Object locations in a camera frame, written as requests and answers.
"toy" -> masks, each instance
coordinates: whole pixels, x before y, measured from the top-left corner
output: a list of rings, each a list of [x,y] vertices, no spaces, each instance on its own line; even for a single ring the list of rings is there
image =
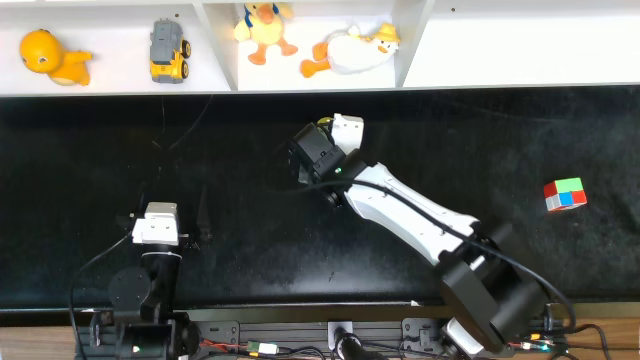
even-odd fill
[[[191,44],[184,39],[178,23],[159,20],[151,33],[151,79],[158,83],[178,84],[189,76],[185,59],[191,56]]]
[[[91,53],[67,51],[47,30],[28,33],[20,43],[20,56],[27,69],[49,75],[58,85],[89,85],[85,61],[91,60]]]
[[[291,56],[298,48],[284,39],[284,23],[280,16],[287,19],[293,17],[293,10],[286,4],[278,3],[246,3],[245,16],[234,30],[236,40],[242,42],[249,38],[258,44],[258,51],[249,55],[249,61],[256,65],[267,62],[267,48],[277,44],[283,56]]]
[[[313,59],[300,64],[300,72],[310,78],[318,71],[331,69],[338,74],[356,74],[387,62],[398,50],[396,28],[384,23],[372,38],[360,35],[357,26],[348,32],[336,32],[326,42],[313,47]]]
[[[556,180],[544,187],[547,210],[560,211],[577,208],[587,203],[580,178]]]

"toy truck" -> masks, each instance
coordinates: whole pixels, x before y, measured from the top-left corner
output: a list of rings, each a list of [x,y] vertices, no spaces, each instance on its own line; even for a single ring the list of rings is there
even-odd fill
[[[184,39],[178,23],[156,21],[151,33],[151,78],[158,83],[178,84],[189,76],[185,59],[191,56],[191,44]]]

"black table surface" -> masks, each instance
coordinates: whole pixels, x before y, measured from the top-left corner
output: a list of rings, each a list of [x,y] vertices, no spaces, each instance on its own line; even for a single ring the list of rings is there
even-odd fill
[[[334,112],[365,119],[370,163],[445,207],[511,221],[572,299],[639,298],[636,87],[216,95],[189,132],[208,100],[0,100],[0,309],[63,308],[141,193],[190,223],[204,185],[213,239],[185,251],[178,306],[439,303],[430,267],[384,228],[318,193],[265,190],[295,186],[274,149]],[[543,186],[569,177],[588,205],[549,214]],[[88,269],[78,306],[107,305],[110,278],[139,256],[126,244]]]

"toy truck wheel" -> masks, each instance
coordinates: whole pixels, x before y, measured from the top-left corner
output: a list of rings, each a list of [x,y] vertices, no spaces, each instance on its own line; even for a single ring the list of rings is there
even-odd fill
[[[187,65],[186,61],[182,62],[182,78],[186,79],[189,76],[189,65]]]
[[[187,40],[182,40],[182,56],[188,59],[191,56],[191,44]]]

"duck's yellow hat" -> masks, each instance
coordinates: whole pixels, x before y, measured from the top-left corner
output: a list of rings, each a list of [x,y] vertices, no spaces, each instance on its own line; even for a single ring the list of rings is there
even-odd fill
[[[400,38],[396,34],[396,27],[389,23],[382,24],[380,31],[373,37],[382,41],[400,42]]]

